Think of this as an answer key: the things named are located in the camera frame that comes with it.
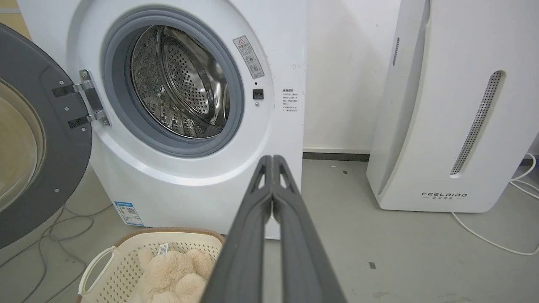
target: white cable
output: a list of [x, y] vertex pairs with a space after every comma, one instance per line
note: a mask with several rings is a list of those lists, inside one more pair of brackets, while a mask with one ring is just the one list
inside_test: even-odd
[[[516, 178], [512, 178], [511, 181], [509, 182], [509, 184], [511, 184], [512, 186], [514, 186], [514, 187], [520, 189], [520, 190], [523, 191], [525, 194], [527, 194], [527, 195], [529, 195], [529, 196], [531, 196], [531, 197], [533, 197], [533, 198], [539, 199], [539, 196], [534, 195], [534, 194], [530, 193], [529, 191], [527, 191], [527, 190], [521, 188], [520, 186], [516, 185], [516, 182], [519, 182], [519, 183], [525, 184], [525, 185], [529, 186], [530, 188], [532, 188], [532, 189], [536, 190], [537, 192], [539, 192], [539, 188], [537, 188], [537, 187], [531, 185], [531, 184], [528, 183], [528, 182], [520, 181], [520, 179], [523, 178], [523, 177], [525, 177], [526, 175], [528, 175], [528, 174], [535, 168], [535, 165], [537, 164], [537, 159], [535, 159], [535, 156], [534, 156], [534, 155], [532, 155], [532, 154], [530, 154], [530, 153], [526, 153], [526, 154], [527, 154], [528, 156], [530, 156], [531, 159], [532, 159], [532, 165], [531, 165], [531, 167], [530, 167], [524, 174], [522, 174], [522, 175], [520, 175], [520, 176], [518, 176], [518, 177], [516, 177]], [[454, 212], [452, 212], [451, 214], [453, 215], [453, 217], [455, 217], [455, 219], [457, 219], [457, 222], [459, 222], [460, 226], [462, 226], [465, 230], [469, 231], [472, 235], [474, 235], [474, 236], [480, 238], [481, 240], [483, 240], [483, 241], [485, 241], [485, 242], [487, 242], [487, 243], [489, 243], [489, 244], [492, 244], [492, 245], [494, 245], [494, 246], [496, 246], [496, 247], [498, 247], [498, 248], [500, 248], [500, 249], [503, 249], [503, 250], [508, 251], [508, 252], [516, 253], [516, 254], [519, 254], [519, 255], [521, 255], [521, 256], [533, 256], [534, 254], [536, 254], [536, 253], [539, 252], [539, 245], [537, 246], [537, 248], [536, 248], [533, 252], [520, 252], [520, 251], [515, 251], [515, 250], [512, 250], [512, 249], [509, 249], [509, 248], [507, 248], [507, 247], [503, 247], [503, 246], [501, 246], [501, 245], [499, 245], [499, 244], [496, 244], [496, 243], [494, 243], [494, 242], [492, 242], [492, 241], [490, 241], [490, 240], [487, 240], [486, 238], [480, 236], [479, 234], [477, 234], [476, 232], [474, 232], [473, 230], [471, 230], [470, 228], [468, 228], [466, 225], [464, 225], [464, 223], [459, 219], [459, 217], [457, 217], [457, 215], [455, 215]]]

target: baseboard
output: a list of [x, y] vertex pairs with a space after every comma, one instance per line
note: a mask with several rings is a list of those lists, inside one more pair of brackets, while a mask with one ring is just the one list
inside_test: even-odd
[[368, 154], [303, 153], [303, 159], [369, 162]]
[[334, 147], [304, 147], [304, 153], [328, 153], [328, 154], [370, 154], [370, 149], [334, 148]]
[[[306, 149], [307, 148], [303, 149], [303, 159], [306, 159], [306, 160], [369, 162], [369, 156], [370, 156], [370, 154], [306, 152], [305, 151]], [[533, 161], [531, 159], [522, 159], [522, 161], [520, 162], [520, 166], [531, 166], [532, 163]]]

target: front-load washing machine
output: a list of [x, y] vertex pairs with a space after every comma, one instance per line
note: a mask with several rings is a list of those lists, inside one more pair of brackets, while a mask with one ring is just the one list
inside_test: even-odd
[[18, 4], [35, 44], [0, 28], [2, 246], [58, 210], [88, 160], [140, 226], [227, 233], [266, 154], [301, 180], [306, 0]]

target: air vent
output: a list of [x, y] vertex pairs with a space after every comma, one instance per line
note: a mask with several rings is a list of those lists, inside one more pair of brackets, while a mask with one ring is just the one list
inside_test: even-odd
[[498, 84], [500, 84], [502, 76], [502, 71], [496, 71], [490, 76], [485, 94], [483, 95], [483, 100], [481, 101], [479, 110], [477, 111], [475, 119], [473, 120], [472, 129], [470, 129], [468, 137], [466, 137], [466, 141], [464, 142], [464, 146], [460, 151], [459, 157], [453, 165], [451, 175], [458, 174], [462, 169], [462, 166], [464, 166], [464, 163], [466, 162], [466, 159], [468, 158], [468, 155], [470, 154], [470, 151], [477, 140], [479, 132], [481, 131], [481, 127], [483, 127], [483, 123], [487, 117], [492, 100], [494, 100], [494, 96], [496, 95], [496, 90], [498, 88]]
[[397, 62], [397, 52], [399, 51], [399, 43], [400, 43], [400, 38], [397, 38], [397, 45], [395, 46], [395, 54], [393, 54], [393, 66], [395, 66], [395, 62]]

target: white plastic basket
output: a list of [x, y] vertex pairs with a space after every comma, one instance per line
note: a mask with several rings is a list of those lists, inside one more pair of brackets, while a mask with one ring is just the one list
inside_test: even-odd
[[[203, 229], [154, 228], [130, 233], [103, 250], [88, 265], [79, 283], [78, 303], [137, 302], [135, 287], [142, 276], [137, 254], [142, 247], [149, 247], [157, 255], [159, 246], [169, 243], [169, 250], [187, 252], [200, 249], [212, 259], [217, 259], [223, 247], [223, 237]], [[93, 284], [86, 286], [96, 264], [111, 254], [110, 260]]]

